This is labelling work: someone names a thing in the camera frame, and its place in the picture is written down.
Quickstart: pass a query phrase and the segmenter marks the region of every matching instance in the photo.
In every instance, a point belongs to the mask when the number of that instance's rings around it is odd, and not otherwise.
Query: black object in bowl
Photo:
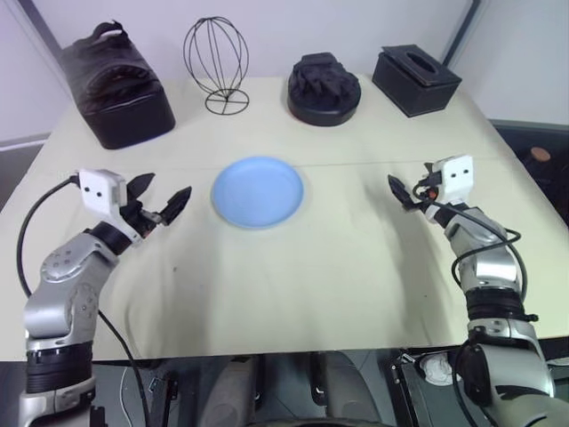
[[[302,56],[288,79],[288,108],[315,126],[336,126],[356,112],[362,91],[357,77],[329,52]]]

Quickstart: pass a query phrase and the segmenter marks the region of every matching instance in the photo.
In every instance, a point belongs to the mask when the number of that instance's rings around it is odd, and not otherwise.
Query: light blue plate
[[[273,157],[248,157],[224,169],[213,184],[215,210],[247,229],[272,227],[301,205],[302,180],[287,163]]]

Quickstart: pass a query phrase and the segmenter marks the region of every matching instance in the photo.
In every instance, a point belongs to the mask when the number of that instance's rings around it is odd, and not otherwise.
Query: table
[[[357,113],[334,128],[292,117],[280,77],[246,79],[251,105],[233,117],[206,111],[193,82],[166,83],[175,129],[118,151],[103,149],[70,108],[0,214],[0,359],[24,358],[25,298],[15,269],[21,220],[80,167],[127,179],[155,172],[141,198],[152,210],[175,190],[194,188],[180,218],[122,255],[103,289],[100,307],[137,358],[462,342],[468,319],[450,246],[438,226],[401,210],[387,174],[413,183],[423,162],[463,153],[475,159],[470,204],[523,233],[525,307],[541,317],[538,336],[569,334],[567,228],[470,98],[458,91],[444,111],[408,119],[369,77],[360,83]],[[252,155],[279,157],[304,181],[301,208],[273,229],[233,227],[210,202],[220,170]],[[28,229],[30,284],[53,248],[94,223],[76,189],[48,200]],[[101,322],[93,351],[98,360],[124,359]]]

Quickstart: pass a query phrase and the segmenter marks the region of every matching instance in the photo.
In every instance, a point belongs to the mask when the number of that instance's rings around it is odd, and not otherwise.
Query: brown object
[[[540,163],[549,162],[551,160],[549,152],[542,147],[532,147],[530,152],[532,153],[532,157]]]

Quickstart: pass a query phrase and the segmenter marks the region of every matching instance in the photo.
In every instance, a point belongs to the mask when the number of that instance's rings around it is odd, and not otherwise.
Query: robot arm
[[[505,244],[506,230],[466,204],[474,183],[472,166],[469,156],[427,164],[429,174],[413,188],[418,203],[399,179],[389,176],[389,186],[404,209],[421,210],[443,227],[459,257],[469,339],[456,369],[467,396],[500,427],[569,425],[569,405],[554,399],[553,381],[529,323],[537,316],[525,314],[517,263]]]
[[[24,310],[27,382],[20,395],[20,427],[102,427],[95,397],[92,341],[99,295],[118,256],[138,245],[158,223],[169,225],[187,204],[191,188],[176,193],[161,213],[142,209],[137,197],[154,174],[128,186],[109,171],[81,171],[85,206],[103,222],[86,230],[45,259],[40,285]]]

